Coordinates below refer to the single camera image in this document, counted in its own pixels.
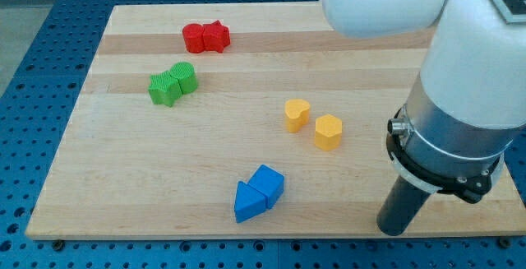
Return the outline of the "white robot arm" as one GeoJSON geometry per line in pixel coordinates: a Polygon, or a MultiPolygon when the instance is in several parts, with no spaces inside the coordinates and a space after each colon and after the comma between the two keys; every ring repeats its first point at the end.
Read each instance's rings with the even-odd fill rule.
{"type": "Polygon", "coordinates": [[[525,28],[492,0],[320,0],[339,33],[371,38],[434,27],[412,90],[388,122],[399,177],[387,197],[423,204],[437,192],[479,202],[525,126],[525,28]]]}

